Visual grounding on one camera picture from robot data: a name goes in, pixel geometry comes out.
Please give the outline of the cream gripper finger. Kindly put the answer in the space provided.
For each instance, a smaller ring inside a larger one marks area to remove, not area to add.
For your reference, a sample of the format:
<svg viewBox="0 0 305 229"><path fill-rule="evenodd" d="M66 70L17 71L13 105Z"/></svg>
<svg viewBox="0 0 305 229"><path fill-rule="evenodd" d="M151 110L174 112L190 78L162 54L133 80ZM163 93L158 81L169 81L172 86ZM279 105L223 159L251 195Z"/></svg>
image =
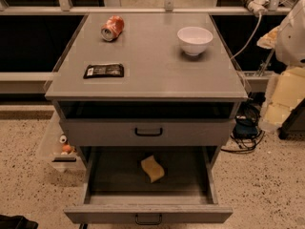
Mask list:
<svg viewBox="0 0 305 229"><path fill-rule="evenodd" d="M263 49L273 49L276 44L277 39L277 33L278 33L278 27L273 28L269 32L267 32L265 35L260 37L258 41L256 42L256 45Z"/></svg>

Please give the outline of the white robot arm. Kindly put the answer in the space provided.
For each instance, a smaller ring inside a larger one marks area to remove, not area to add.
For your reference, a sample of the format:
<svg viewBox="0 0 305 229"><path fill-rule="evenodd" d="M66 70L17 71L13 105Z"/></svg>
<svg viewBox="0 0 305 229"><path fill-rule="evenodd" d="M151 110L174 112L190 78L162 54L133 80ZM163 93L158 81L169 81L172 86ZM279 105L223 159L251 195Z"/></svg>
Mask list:
<svg viewBox="0 0 305 229"><path fill-rule="evenodd" d="M279 26L260 37L256 45L274 49L278 61L287 66L305 66L305 0L299 0Z"/></svg>

